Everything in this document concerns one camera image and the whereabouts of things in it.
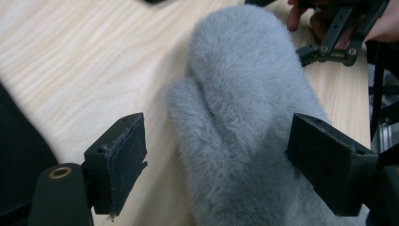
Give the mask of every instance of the screw hole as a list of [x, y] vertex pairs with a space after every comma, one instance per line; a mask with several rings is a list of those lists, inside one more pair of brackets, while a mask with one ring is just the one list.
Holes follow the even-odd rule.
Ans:
[[69, 167], [58, 168], [58, 169], [54, 169], [53, 171], [51, 171], [49, 174], [49, 177], [51, 179], [60, 179], [60, 178], [68, 176], [71, 172], [72, 172], [72, 168], [69, 168]]
[[105, 148], [99, 148], [99, 149], [97, 149], [97, 153], [105, 153], [106, 152], [106, 149]]

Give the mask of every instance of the wooden table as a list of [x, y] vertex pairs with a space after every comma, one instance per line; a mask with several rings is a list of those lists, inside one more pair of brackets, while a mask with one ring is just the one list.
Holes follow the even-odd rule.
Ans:
[[[117, 119], [144, 112], [149, 166], [119, 217], [96, 225], [192, 225], [165, 103], [184, 75], [195, 23], [238, 0], [0, 0], [0, 81], [61, 163], [83, 153]], [[284, 0], [268, 7], [285, 21]], [[309, 14], [293, 33], [312, 40]], [[335, 127], [369, 147], [366, 60], [313, 63], [306, 74]]]

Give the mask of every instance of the human hand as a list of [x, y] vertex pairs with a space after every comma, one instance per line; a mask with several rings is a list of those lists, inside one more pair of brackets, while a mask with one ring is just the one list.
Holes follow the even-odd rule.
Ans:
[[[287, 27], [291, 31], [295, 31], [299, 25], [299, 20], [301, 15], [307, 10], [307, 8], [299, 8], [299, 0], [288, 0], [288, 5], [293, 6], [289, 13]], [[328, 0], [315, 0], [314, 4], [317, 7], [328, 6]], [[390, 0], [387, 8], [385, 9], [383, 15], [376, 21], [372, 30], [369, 32], [368, 36], [365, 38], [367, 40], [379, 40], [386, 42], [399, 41], [399, 14], [395, 13], [399, 11], [399, 0]], [[314, 35], [322, 40], [332, 22], [331, 11], [326, 8], [315, 12], [311, 16], [311, 28]], [[357, 28], [359, 22], [347, 28], [340, 39], [337, 42], [336, 48], [346, 48], [350, 42], [351, 35]]]

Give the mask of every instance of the finger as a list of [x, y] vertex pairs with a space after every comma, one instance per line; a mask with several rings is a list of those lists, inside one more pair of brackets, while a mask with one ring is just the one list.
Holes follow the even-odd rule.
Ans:
[[345, 50], [349, 46], [350, 41], [352, 39], [352, 34], [355, 32], [357, 27], [358, 26], [355, 25], [345, 29], [340, 38], [338, 39], [335, 48]]
[[311, 31], [318, 40], [322, 40], [326, 36], [332, 21], [331, 17], [329, 9], [318, 11], [311, 16]]
[[288, 30], [290, 30], [290, 31], [297, 30], [297, 28], [299, 26], [300, 17], [303, 13], [305, 13], [306, 10], [307, 10], [307, 8], [299, 8], [298, 5], [294, 5], [291, 8], [290, 13], [288, 14], [288, 20], [287, 20]]
[[379, 40], [385, 42], [399, 41], [399, 1], [391, 0], [384, 14], [375, 22], [366, 40]]

